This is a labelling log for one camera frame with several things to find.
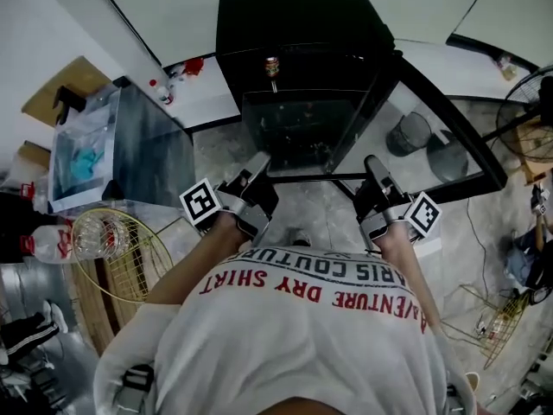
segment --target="black cabinet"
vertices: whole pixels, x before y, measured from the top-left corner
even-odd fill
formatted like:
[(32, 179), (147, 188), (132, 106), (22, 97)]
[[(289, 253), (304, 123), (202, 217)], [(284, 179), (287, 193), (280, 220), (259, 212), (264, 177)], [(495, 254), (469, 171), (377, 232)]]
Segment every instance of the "black cabinet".
[[(505, 186), (476, 130), (395, 50), (368, 0), (219, 0), (216, 54), (256, 146), (273, 157), (270, 172), (343, 176), (354, 190), (375, 154), (404, 190), (439, 202)], [(391, 131), (412, 118), (417, 145), (394, 154)]]

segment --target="sneaker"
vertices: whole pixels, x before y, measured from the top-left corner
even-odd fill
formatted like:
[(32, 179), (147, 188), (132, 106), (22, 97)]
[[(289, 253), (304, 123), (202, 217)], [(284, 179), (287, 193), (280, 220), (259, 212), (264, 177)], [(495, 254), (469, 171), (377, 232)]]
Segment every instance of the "sneaker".
[(52, 307), (52, 320), (58, 325), (60, 332), (66, 334), (69, 332), (69, 327), (67, 326), (66, 319), (63, 317), (63, 312), (61, 312), (57, 304), (51, 303), (50, 306)]
[(52, 306), (46, 300), (42, 302), (42, 316), (44, 316), (44, 322), (50, 324), (52, 322)]
[(311, 247), (311, 239), (303, 229), (292, 227), (289, 230), (289, 245)]

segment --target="water bottle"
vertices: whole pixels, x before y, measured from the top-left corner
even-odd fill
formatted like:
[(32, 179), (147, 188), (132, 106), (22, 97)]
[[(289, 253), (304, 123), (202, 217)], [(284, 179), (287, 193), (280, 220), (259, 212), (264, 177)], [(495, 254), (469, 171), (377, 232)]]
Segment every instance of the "water bottle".
[(32, 253), (42, 263), (62, 265), (75, 263), (68, 225), (40, 226), (32, 235), (20, 238), (23, 253)]
[(129, 230), (120, 220), (86, 216), (74, 235), (73, 246), (79, 259), (117, 259), (129, 251)]

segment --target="small bottle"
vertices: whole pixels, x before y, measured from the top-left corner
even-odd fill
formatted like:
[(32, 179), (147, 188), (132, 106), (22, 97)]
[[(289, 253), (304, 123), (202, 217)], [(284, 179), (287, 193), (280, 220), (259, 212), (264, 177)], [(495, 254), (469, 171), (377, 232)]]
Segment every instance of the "small bottle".
[(129, 229), (121, 220), (81, 219), (73, 233), (73, 248), (78, 259), (117, 259), (132, 247)]
[(33, 209), (40, 214), (48, 213), (48, 174), (31, 184), (22, 184), (19, 195), (33, 202)]
[(495, 64), (503, 74), (503, 78), (507, 81), (514, 79), (517, 76), (517, 69), (511, 63), (511, 56), (509, 54), (502, 54)]
[(32, 235), (20, 238), (20, 245), (23, 253), (32, 253), (48, 265), (75, 263), (68, 225), (37, 227)]
[(160, 85), (157, 83), (157, 80), (150, 80), (149, 85), (152, 86), (156, 92), (157, 92), (157, 98), (165, 104), (170, 105), (173, 103), (173, 94), (169, 91), (169, 89), (166, 86)]

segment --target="red object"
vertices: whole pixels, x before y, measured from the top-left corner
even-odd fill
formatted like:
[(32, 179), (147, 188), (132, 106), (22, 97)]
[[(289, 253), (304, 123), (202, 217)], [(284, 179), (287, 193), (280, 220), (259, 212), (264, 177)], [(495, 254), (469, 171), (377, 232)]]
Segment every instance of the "red object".
[(33, 200), (33, 197), (35, 196), (35, 184), (22, 184), (19, 196), (24, 200)]
[(190, 59), (184, 62), (184, 73), (186, 75), (198, 75), (204, 67), (204, 59)]
[(61, 257), (66, 259), (71, 252), (71, 234), (69, 232), (58, 231), (60, 233), (60, 242), (58, 243), (58, 251), (60, 251)]
[(19, 249), (22, 253), (35, 253), (35, 239), (30, 235), (19, 237)]

